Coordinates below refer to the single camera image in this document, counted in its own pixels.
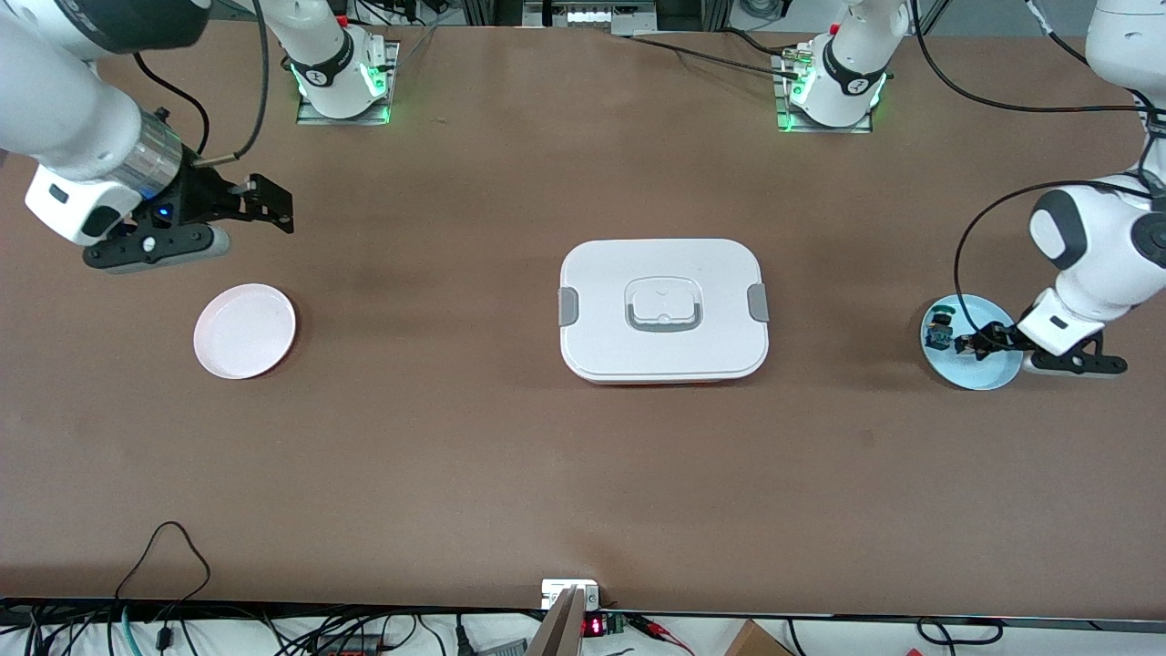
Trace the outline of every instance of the brown tabletop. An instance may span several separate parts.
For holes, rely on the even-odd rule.
[[[399,33],[406,48],[417,30]],[[764,63],[726,35],[673,37]],[[777,37],[770,40],[775,43]],[[1042,40],[935,40],[970,89],[1126,103]],[[202,98],[209,154],[258,90],[253,24],[149,54]],[[440,29],[386,127],[297,127],[275,70],[255,149],[297,228],[226,224],[222,259],[110,276],[0,175],[0,594],[108,595],[161,521],[204,598],[529,606],[585,576],[625,608],[1166,619],[1158,298],[1107,330],[1114,382],[961,393],[916,325],[968,219],[1033,182],[1129,165],[1133,114],[1026,115],[951,93],[906,42],[874,134],[775,128],[763,75],[589,30]],[[128,59],[105,78],[197,121]],[[968,290],[1013,311],[1055,269],[1034,198],[984,220]],[[600,238],[732,238],[761,261],[771,350],[732,385],[600,388],[559,353],[563,255]],[[203,305],[297,304],[288,361],[205,373]],[[176,535],[129,593],[177,597]]]

